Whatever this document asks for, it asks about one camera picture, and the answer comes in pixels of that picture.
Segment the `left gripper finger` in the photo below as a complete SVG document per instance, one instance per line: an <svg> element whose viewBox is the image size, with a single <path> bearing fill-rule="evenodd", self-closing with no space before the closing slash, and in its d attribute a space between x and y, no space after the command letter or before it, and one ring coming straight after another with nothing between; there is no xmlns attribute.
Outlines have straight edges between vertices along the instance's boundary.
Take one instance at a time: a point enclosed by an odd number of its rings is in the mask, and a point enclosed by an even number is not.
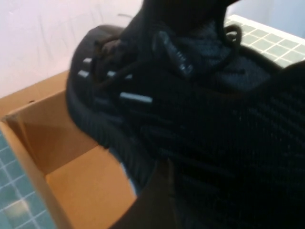
<svg viewBox="0 0 305 229"><path fill-rule="evenodd" d="M180 229L176 210L174 167L170 160L156 164L153 175L115 229Z"/></svg>

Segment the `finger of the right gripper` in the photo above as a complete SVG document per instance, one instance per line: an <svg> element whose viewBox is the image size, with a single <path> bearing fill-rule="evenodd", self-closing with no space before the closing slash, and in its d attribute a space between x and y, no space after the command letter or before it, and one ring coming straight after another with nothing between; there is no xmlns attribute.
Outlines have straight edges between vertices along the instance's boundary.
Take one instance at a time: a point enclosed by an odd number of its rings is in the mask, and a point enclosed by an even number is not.
<svg viewBox="0 0 305 229"><path fill-rule="evenodd" d="M190 78L192 76L193 65L175 44L174 38L166 31L158 31L153 36L153 55L161 59L166 57L172 67L183 78Z"/></svg>

